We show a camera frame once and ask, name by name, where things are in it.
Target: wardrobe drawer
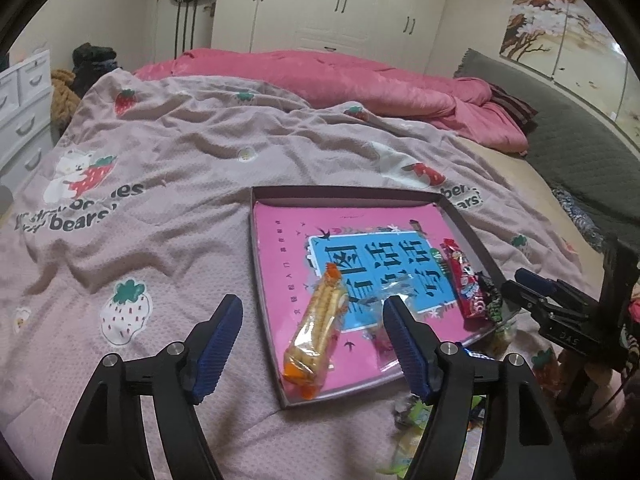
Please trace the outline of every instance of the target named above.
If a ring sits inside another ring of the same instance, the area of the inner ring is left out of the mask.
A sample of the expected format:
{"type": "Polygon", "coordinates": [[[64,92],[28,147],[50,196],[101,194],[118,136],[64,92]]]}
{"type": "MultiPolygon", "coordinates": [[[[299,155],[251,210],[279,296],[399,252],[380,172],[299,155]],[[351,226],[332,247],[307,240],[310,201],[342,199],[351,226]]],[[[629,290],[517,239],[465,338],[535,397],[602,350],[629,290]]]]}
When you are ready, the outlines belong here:
{"type": "Polygon", "coordinates": [[[42,158],[53,146],[51,129],[47,127],[16,153],[4,168],[0,168],[0,184],[7,186],[15,196],[20,184],[35,172],[42,158]]]}
{"type": "Polygon", "coordinates": [[[6,75],[0,74],[0,124],[19,106],[18,71],[14,70],[6,75]]]}
{"type": "Polygon", "coordinates": [[[51,86],[49,51],[32,57],[18,68],[18,86],[21,105],[51,86]]]}
{"type": "Polygon", "coordinates": [[[0,160],[6,160],[51,122],[52,91],[24,107],[0,127],[0,160]]]}

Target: pink blanket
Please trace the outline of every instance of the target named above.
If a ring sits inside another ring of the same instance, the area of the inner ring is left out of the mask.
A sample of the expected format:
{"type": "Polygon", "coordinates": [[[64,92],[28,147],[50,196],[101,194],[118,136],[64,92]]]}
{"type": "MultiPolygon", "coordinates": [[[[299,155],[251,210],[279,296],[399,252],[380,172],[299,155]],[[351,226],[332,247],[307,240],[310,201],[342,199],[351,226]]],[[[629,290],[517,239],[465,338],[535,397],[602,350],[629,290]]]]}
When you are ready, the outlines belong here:
{"type": "Polygon", "coordinates": [[[136,72],[143,80],[223,75],[265,81],[293,92],[313,108],[357,101],[379,116],[411,118],[456,131],[505,153],[526,151],[527,139],[476,78],[425,76],[344,54],[283,50],[238,54],[201,48],[136,72]]]}

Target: silver bolt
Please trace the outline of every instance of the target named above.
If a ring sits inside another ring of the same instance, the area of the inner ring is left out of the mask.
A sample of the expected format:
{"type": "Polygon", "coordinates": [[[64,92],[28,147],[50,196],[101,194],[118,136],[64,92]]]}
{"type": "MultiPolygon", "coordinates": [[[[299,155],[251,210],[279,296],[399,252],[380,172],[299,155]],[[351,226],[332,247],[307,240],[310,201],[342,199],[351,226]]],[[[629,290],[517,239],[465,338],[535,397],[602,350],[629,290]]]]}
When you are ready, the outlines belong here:
{"type": "Polygon", "coordinates": [[[184,345],[182,343],[171,343],[166,351],[169,355],[180,355],[184,352],[184,345]]]}
{"type": "Polygon", "coordinates": [[[105,355],[102,358],[102,364],[106,367],[112,367],[115,366],[115,364],[118,362],[118,356],[117,354],[109,354],[109,355],[105,355]]]}
{"type": "Polygon", "coordinates": [[[522,366],[524,364],[524,357],[520,354],[509,354],[509,362],[513,366],[522,366]]]}
{"type": "Polygon", "coordinates": [[[455,343],[451,343],[447,341],[446,343],[442,343],[440,345],[440,351],[446,355],[453,355],[458,352],[458,347],[456,346],[455,343]]]}

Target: bread in plastic wrapper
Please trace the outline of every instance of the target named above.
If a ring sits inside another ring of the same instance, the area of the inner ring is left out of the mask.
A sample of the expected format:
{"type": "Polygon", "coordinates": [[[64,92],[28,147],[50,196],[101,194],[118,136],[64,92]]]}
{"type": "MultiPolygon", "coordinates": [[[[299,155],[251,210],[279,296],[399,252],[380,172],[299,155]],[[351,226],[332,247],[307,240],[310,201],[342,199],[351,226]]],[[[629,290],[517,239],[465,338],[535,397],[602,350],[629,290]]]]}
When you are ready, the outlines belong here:
{"type": "Polygon", "coordinates": [[[324,384],[348,304],[349,295],[340,270],[335,264],[326,264],[305,315],[284,352],[282,377],[300,387],[303,399],[313,399],[324,384]]]}

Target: white bear print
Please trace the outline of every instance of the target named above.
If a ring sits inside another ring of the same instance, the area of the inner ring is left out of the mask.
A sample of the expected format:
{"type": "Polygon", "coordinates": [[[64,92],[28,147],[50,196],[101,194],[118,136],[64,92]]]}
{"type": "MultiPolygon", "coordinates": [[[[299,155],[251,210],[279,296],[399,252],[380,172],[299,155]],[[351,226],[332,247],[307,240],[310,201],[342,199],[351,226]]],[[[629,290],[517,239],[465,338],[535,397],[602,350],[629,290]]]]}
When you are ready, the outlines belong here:
{"type": "Polygon", "coordinates": [[[57,204],[62,199],[73,198],[76,192],[69,184],[84,180],[84,171],[91,165],[94,153],[82,153],[69,150],[56,164],[56,176],[44,192],[44,202],[57,204]]]}

